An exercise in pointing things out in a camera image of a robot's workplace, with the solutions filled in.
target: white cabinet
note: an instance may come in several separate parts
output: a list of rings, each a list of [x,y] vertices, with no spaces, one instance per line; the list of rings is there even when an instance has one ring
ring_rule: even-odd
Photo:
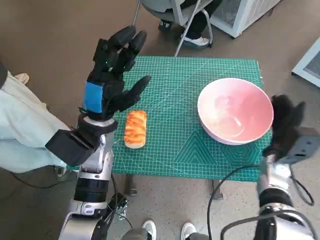
[[[294,67],[292,73],[320,87],[320,37]]]
[[[211,17],[211,24],[238,37],[281,0],[223,0]]]

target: chair leg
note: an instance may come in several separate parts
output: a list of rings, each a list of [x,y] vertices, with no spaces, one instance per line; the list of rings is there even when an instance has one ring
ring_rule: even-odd
[[[140,6],[141,6],[141,0],[138,0],[138,4],[136,6],[136,11],[135,11],[134,19],[133,19],[133,23],[132,23],[133,26],[136,25],[136,21],[137,21],[137,17],[138,17],[138,12],[139,12]]]
[[[212,42],[214,40],[214,35],[212,34],[212,27],[210,23],[210,16],[208,12],[205,9],[202,9],[201,12],[205,15],[206,18],[206,23],[208,24],[208,29],[209,29],[209,35],[210,35],[210,40],[209,40],[209,47],[212,47]]]
[[[192,23],[195,15],[196,15],[196,11],[197,11],[197,9],[198,9],[198,7],[199,7],[200,2],[201,2],[201,0],[197,0],[197,1],[196,1],[195,7],[194,7],[194,10],[193,10],[193,12],[192,12],[192,15],[191,15],[191,17],[190,17],[190,19],[189,19],[189,22],[188,22],[188,24],[187,24],[187,26],[186,26],[183,34],[182,34],[182,37],[181,37],[181,40],[180,40],[180,42],[179,42],[178,47],[177,47],[176,50],[175,50],[175,54],[174,54],[175,57],[178,56],[178,53],[179,53],[179,51],[180,51],[180,49],[181,49],[181,46],[182,46],[182,43],[184,42],[185,37],[186,37],[186,35],[187,35],[187,32],[188,32],[188,30],[189,30],[189,28],[190,28],[190,25],[191,25],[191,23]]]

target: table leg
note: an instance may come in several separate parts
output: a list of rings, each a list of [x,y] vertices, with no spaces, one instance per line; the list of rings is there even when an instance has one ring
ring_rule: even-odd
[[[220,183],[220,180],[217,180],[217,179],[212,180],[213,190],[216,189],[219,183]],[[224,195],[222,194],[222,192],[220,192],[220,188],[219,188],[218,191],[213,196],[213,200],[222,200],[222,199],[224,199]]]
[[[130,197],[136,196],[138,194],[134,175],[132,174],[127,174],[125,176],[124,193]]]

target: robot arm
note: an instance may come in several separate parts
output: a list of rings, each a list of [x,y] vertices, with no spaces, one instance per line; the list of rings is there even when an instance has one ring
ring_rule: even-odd
[[[304,103],[293,107],[289,99],[282,95],[273,97],[272,104],[275,113],[273,139],[264,151],[265,158],[260,165],[257,182],[259,214],[265,216],[284,210],[291,212],[259,220],[254,239],[313,240],[317,234],[309,221],[294,208],[289,186],[292,181],[297,185],[291,166],[315,153],[320,145],[320,136],[314,129],[299,127]]]
[[[113,115],[136,104],[151,79],[144,76],[124,91],[123,73],[133,67],[147,37],[144,31],[135,34],[136,28],[128,26],[109,40],[99,40],[77,128],[58,130],[45,145],[69,166],[80,166],[59,240],[106,239],[115,210],[127,204],[119,193],[107,202],[107,192],[113,177],[112,145],[118,126]]]

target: chair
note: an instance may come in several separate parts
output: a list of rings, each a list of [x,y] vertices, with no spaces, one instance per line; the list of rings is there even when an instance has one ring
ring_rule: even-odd
[[[188,22],[183,32],[183,35],[181,37],[181,40],[178,44],[178,47],[175,51],[175,54],[174,54],[175,57],[178,55],[180,51],[180,48],[184,42],[186,34],[191,25],[191,22],[194,19],[194,16],[200,11],[205,15],[207,25],[209,28],[209,35],[210,35],[209,47],[210,48],[212,47],[212,42],[213,42],[213,34],[212,34],[212,29],[210,24],[210,17],[208,12],[204,8],[214,0],[197,0],[195,5],[181,9],[180,4],[183,3],[184,1],[185,0],[138,0],[136,12],[133,19],[133,25],[135,25],[140,6],[142,4],[143,7],[156,18],[170,21],[170,22],[179,24],[180,26],[184,26]],[[165,12],[164,6],[169,6],[170,8],[172,8],[173,11]]]

